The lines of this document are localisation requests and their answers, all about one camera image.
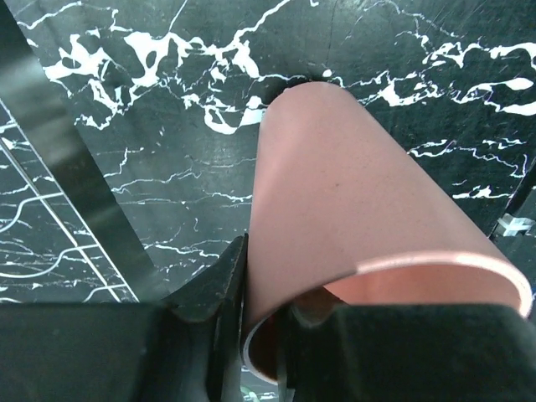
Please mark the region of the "pink plastic cup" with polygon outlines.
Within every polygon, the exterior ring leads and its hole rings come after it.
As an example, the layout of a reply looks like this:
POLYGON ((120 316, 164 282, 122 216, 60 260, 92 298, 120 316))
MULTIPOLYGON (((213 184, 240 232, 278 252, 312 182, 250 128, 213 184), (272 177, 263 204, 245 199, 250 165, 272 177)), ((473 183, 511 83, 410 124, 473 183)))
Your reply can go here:
POLYGON ((276 380, 276 312, 309 291, 348 305, 492 303, 527 317, 516 268, 347 91, 284 90, 260 123, 242 353, 276 380))

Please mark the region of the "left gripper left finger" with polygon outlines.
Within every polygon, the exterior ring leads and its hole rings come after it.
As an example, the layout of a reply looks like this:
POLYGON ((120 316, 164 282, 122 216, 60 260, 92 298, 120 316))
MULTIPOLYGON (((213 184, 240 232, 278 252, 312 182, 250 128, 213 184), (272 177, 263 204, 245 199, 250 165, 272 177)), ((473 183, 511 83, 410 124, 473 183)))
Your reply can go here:
POLYGON ((2 305, 2 400, 241 400, 247 245, 161 301, 2 305))

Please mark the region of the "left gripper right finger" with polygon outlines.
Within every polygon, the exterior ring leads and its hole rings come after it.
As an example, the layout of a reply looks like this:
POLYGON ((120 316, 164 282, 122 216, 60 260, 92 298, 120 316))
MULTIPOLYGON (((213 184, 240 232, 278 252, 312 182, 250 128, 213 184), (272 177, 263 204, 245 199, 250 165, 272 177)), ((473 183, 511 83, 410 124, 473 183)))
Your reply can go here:
POLYGON ((535 327, 499 305, 288 308, 283 401, 532 401, 535 327))

